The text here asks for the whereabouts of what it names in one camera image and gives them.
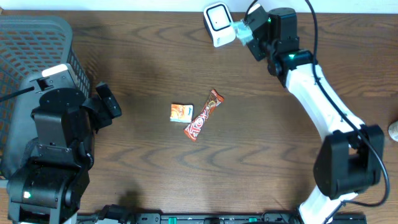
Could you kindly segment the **teal snack packet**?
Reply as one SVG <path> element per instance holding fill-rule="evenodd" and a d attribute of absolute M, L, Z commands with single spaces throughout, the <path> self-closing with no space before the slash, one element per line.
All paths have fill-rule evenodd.
<path fill-rule="evenodd" d="M 232 22 L 231 27 L 234 29 L 236 37 L 243 45 L 246 45 L 253 40 L 254 37 L 252 36 L 252 30 L 243 20 Z"/>

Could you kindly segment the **green lid jar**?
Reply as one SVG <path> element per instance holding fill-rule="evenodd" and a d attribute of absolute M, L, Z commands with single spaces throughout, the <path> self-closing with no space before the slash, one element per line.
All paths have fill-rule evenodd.
<path fill-rule="evenodd" d="M 388 127 L 388 134 L 392 140 L 398 141 L 398 121 L 391 123 Z"/>

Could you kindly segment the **orange tissue packet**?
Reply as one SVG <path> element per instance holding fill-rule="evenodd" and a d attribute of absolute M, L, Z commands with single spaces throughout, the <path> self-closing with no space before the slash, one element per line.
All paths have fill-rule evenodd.
<path fill-rule="evenodd" d="M 171 104 L 170 121 L 190 123 L 193 117 L 193 105 Z"/>

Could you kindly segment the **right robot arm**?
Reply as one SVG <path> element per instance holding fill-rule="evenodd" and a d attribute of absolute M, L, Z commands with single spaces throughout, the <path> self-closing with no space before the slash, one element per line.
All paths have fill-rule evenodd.
<path fill-rule="evenodd" d="M 300 48 L 296 12 L 288 7 L 265 10 L 257 1 L 248 7 L 245 44 L 268 72 L 301 103 L 322 140 L 315 160 L 315 188 L 299 205 L 295 223 L 331 223 L 339 209 L 380 181 L 384 198 L 391 184 L 382 157 L 384 133 L 355 116 L 334 92 L 317 60 L 316 50 Z"/>

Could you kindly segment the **red Top chocolate bar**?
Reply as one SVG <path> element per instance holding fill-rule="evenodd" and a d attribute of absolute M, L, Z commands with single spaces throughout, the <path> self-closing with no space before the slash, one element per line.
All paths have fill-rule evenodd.
<path fill-rule="evenodd" d="M 224 98 L 215 89 L 212 89 L 200 114 L 184 129 L 184 133 L 189 139 L 193 142 L 197 140 L 206 121 L 222 102 L 224 102 Z"/>

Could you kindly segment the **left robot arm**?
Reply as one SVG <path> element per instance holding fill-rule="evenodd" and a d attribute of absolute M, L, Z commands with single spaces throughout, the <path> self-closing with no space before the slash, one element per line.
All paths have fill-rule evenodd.
<path fill-rule="evenodd" d="M 71 65 L 36 73 L 19 92 L 9 139 L 17 161 L 7 179 L 13 223 L 75 223 L 94 164 L 95 134 L 120 117 L 105 83 L 83 91 Z"/>

